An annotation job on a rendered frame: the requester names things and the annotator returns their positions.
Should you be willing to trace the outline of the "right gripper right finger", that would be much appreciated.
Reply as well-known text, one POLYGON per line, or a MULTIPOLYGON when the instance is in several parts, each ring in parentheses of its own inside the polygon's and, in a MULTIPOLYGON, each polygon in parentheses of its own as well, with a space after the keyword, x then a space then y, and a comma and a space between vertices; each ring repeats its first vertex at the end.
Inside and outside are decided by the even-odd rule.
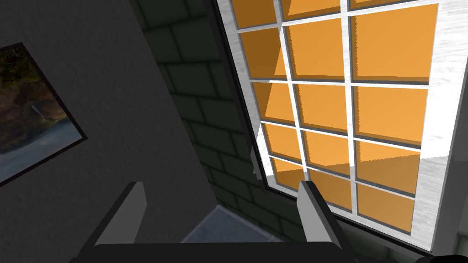
POLYGON ((308 242, 330 242, 354 255, 342 227, 312 181, 300 181, 296 204, 308 242))

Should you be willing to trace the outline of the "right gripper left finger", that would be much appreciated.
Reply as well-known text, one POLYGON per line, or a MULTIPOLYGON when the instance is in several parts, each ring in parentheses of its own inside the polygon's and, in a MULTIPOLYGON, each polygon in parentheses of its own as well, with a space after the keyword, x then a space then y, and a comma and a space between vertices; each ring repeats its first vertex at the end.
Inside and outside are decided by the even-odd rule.
POLYGON ((100 244, 134 243, 146 209, 147 198, 143 183, 129 183, 84 243, 78 255, 82 256, 100 244))

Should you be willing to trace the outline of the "white door with orange panes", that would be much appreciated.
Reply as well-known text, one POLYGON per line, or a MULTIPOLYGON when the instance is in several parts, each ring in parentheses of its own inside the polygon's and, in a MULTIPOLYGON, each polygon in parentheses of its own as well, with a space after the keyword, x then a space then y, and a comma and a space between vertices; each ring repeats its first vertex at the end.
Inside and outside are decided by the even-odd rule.
POLYGON ((205 0, 254 171, 385 245, 451 254, 468 193, 468 0, 205 0))

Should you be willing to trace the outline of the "black framed landscape picture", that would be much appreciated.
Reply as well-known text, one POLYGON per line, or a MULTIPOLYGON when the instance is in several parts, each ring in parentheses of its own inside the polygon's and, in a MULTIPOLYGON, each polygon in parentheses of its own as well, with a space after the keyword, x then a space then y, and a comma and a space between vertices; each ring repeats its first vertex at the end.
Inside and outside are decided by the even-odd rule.
POLYGON ((0 187, 85 141, 26 46, 0 48, 0 187))

